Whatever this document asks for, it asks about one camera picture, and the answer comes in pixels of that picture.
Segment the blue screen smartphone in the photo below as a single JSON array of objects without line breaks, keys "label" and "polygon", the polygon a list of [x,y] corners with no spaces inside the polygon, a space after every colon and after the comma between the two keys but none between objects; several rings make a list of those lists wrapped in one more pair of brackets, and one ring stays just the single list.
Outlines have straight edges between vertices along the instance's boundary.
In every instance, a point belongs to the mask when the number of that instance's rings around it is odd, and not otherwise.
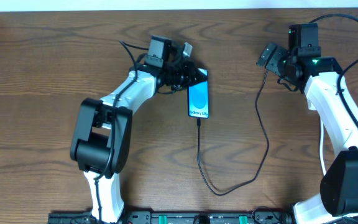
[{"label": "blue screen smartphone", "polygon": [[188,116],[193,118],[209,118],[209,89],[208,81],[197,85],[189,86]]}]

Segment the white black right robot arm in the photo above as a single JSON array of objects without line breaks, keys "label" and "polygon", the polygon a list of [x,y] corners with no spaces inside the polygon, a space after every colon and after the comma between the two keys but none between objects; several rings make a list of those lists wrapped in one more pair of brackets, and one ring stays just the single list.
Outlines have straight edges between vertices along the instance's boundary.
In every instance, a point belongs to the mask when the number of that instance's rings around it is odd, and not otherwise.
[{"label": "white black right robot arm", "polygon": [[288,48],[269,43],[257,65],[278,75],[278,83],[306,96],[318,112],[334,149],[334,161],[319,193],[294,204],[293,223],[334,223],[358,216],[358,107],[334,57],[322,57],[316,23],[289,26]]}]

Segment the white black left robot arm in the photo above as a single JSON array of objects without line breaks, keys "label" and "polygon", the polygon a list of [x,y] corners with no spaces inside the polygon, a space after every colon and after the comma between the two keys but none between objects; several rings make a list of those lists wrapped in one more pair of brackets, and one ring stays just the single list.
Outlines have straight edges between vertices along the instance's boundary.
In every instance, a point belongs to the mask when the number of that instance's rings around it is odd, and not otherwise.
[{"label": "white black left robot arm", "polygon": [[70,158],[88,180],[96,223],[117,223],[124,210],[119,174],[127,161],[132,119],[163,86],[171,93],[207,81],[205,69],[191,59],[193,47],[154,35],[149,47],[131,57],[127,78],[112,93],[80,105]]}]

